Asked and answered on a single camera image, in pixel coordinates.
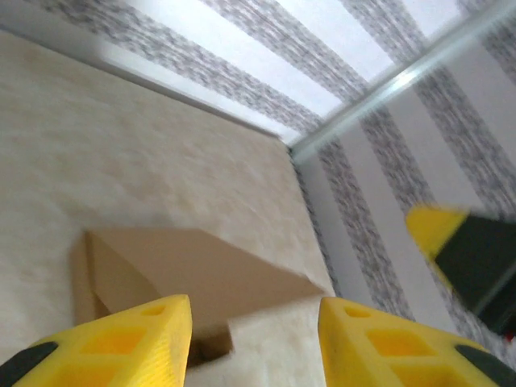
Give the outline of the aluminium frame post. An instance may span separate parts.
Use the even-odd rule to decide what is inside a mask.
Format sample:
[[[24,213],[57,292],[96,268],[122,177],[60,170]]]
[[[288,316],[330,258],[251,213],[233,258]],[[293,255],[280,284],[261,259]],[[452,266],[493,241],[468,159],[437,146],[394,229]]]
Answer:
[[[457,56],[472,41],[487,34],[516,13],[516,0],[496,0],[468,21],[454,27],[436,40],[416,60],[391,73],[360,100],[337,110],[323,121],[317,131],[302,137],[290,147],[295,164],[301,164],[314,155],[324,144],[344,133],[353,123],[373,108],[387,103],[405,89],[428,75],[445,60]]]

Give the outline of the brown cardboard box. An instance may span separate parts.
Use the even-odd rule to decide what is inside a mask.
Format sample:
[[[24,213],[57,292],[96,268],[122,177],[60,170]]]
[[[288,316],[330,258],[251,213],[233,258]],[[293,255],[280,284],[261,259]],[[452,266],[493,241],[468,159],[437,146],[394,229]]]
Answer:
[[[199,229],[92,229],[72,246],[69,262],[77,325],[188,295],[193,316],[188,368],[230,354],[230,321],[324,293],[307,277]]]

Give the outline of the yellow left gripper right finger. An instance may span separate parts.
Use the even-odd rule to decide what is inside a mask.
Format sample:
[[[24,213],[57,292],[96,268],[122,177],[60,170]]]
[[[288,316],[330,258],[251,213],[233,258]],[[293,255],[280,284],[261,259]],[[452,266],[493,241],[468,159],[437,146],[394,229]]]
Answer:
[[[319,305],[326,387],[516,387],[480,344],[337,297]]]

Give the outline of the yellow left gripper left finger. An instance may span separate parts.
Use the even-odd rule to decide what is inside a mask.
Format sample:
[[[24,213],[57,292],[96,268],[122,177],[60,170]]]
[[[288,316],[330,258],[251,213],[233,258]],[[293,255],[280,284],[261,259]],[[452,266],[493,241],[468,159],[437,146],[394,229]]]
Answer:
[[[40,339],[0,365],[0,387],[184,387],[192,314],[168,296]]]

